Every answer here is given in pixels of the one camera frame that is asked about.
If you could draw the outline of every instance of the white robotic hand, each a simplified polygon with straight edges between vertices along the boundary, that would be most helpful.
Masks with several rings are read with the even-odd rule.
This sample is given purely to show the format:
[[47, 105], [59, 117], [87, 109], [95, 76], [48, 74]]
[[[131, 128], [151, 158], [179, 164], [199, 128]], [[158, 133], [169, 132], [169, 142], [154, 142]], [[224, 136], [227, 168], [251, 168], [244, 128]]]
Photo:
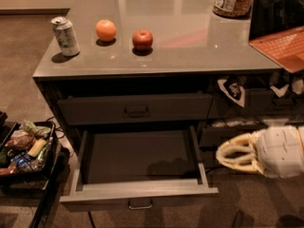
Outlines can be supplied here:
[[217, 151], [219, 163], [267, 178], [290, 178], [304, 174], [304, 126], [271, 126], [239, 135]]

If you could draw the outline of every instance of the gray countertop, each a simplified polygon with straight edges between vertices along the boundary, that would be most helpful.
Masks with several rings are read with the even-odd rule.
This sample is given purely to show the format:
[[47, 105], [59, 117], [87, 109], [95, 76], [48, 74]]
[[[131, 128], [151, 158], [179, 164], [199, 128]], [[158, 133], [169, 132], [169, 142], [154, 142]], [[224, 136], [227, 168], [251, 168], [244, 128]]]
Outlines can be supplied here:
[[[214, 0], [77, 0], [67, 17], [74, 25], [81, 53], [61, 55], [53, 39], [34, 77], [145, 75], [279, 69], [248, 45], [250, 19], [225, 19], [212, 12]], [[116, 42], [97, 43], [96, 23], [109, 19]], [[132, 51], [132, 34], [149, 29], [153, 51]]]

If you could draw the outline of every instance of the floor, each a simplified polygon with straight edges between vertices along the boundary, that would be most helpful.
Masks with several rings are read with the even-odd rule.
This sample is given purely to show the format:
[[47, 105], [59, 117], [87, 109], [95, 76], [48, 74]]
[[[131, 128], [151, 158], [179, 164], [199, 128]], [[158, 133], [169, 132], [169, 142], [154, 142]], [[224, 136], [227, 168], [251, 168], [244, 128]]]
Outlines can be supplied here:
[[[52, 117], [31, 75], [53, 37], [49, 21], [54, 16], [0, 16], [0, 110], [10, 121], [40, 122]], [[76, 155], [68, 142], [62, 144], [70, 150], [72, 173]], [[296, 227], [291, 222], [304, 219], [304, 177], [270, 180], [220, 168], [210, 172], [208, 179], [219, 194], [202, 203], [91, 212], [95, 226], [87, 212], [69, 213], [57, 199], [45, 227]], [[68, 193], [69, 186], [70, 175], [62, 182], [58, 198]], [[35, 205], [28, 199], [6, 199], [0, 205], [0, 227], [28, 227], [34, 212]]]

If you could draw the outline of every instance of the baseboard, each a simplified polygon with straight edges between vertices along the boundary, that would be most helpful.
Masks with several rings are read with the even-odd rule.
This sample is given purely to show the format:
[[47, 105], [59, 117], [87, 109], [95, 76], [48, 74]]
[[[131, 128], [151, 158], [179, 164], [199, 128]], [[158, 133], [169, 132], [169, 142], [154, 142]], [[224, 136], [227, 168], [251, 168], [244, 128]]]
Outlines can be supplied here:
[[67, 14], [69, 9], [0, 9], [0, 15]]

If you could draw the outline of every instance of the glass jar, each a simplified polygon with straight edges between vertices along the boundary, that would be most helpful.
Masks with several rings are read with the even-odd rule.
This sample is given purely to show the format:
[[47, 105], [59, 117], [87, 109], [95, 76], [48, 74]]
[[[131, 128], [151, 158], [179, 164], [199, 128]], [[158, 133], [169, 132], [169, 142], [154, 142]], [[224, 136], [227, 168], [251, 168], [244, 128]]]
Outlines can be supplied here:
[[246, 15], [252, 0], [215, 0], [213, 12], [217, 15], [237, 18]]

